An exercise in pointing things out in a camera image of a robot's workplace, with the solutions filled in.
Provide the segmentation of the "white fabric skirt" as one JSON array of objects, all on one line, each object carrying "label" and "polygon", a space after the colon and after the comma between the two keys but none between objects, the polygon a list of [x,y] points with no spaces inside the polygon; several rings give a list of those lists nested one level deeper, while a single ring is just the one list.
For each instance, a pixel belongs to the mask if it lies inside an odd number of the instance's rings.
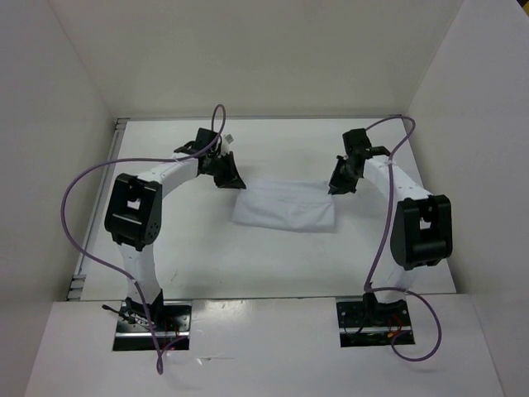
[{"label": "white fabric skirt", "polygon": [[333,232],[336,212],[323,180],[253,179],[236,198],[231,220],[286,232]]}]

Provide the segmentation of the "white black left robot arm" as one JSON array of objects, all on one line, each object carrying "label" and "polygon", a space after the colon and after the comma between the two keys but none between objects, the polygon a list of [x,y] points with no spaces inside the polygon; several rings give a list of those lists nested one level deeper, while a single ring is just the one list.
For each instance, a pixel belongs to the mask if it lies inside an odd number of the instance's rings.
[{"label": "white black left robot arm", "polygon": [[244,189],[232,142],[229,135],[200,128],[193,141],[174,151],[170,162],[138,175],[121,173],[114,181],[104,227],[117,244],[128,274],[126,316],[135,316],[145,330],[156,330],[169,319],[154,259],[163,200],[199,175],[212,176],[219,189]]}]

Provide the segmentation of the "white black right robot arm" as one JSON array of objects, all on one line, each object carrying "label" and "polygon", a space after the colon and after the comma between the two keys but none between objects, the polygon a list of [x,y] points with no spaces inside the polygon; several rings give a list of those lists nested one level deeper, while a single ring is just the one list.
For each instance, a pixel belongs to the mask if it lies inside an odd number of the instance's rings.
[{"label": "white black right robot arm", "polygon": [[358,182],[366,179],[388,203],[374,265],[387,253],[393,269],[381,286],[373,285],[374,270],[369,270],[362,305],[365,321],[380,325],[402,303],[420,267],[435,266],[451,255],[451,202],[444,194],[434,195],[417,184],[386,147],[371,144],[364,128],[345,132],[342,140],[346,154],[337,157],[329,193],[353,194]]}]

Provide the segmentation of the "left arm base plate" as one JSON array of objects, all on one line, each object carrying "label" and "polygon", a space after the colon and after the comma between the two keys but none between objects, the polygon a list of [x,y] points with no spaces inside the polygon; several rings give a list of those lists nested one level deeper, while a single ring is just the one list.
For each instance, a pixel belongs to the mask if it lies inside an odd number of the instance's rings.
[{"label": "left arm base plate", "polygon": [[[146,318],[133,313],[122,302],[117,315],[117,326],[112,350],[115,352],[154,351],[152,334]],[[167,301],[164,312],[152,327],[160,349],[166,352],[187,351],[190,343],[192,305],[190,302]]]}]

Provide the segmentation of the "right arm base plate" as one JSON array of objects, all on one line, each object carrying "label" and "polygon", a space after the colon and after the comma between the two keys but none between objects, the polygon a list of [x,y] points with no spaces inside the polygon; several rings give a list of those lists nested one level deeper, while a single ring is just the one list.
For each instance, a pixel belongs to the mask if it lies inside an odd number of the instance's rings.
[{"label": "right arm base plate", "polygon": [[367,314],[362,299],[337,300],[336,316],[342,348],[390,346],[395,336],[396,346],[415,344],[407,303],[402,299],[380,304],[373,314]]}]

